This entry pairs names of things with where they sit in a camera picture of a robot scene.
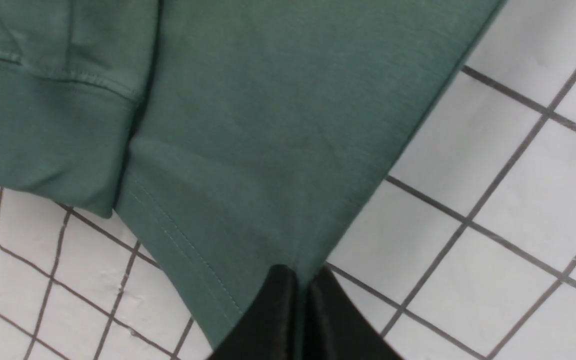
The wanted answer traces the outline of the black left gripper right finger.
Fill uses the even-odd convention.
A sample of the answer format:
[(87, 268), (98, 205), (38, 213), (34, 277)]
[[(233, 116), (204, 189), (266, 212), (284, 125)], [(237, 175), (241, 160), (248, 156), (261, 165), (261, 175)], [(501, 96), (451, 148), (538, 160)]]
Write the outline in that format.
[(402, 358), (366, 321), (327, 267), (308, 286), (304, 320), (304, 360)]

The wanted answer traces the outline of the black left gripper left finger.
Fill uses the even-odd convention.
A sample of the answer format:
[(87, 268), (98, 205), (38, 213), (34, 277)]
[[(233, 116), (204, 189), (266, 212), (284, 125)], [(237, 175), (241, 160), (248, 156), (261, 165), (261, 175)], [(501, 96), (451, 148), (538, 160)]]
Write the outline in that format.
[(286, 265), (270, 267), (262, 287), (211, 360), (292, 360), (298, 283)]

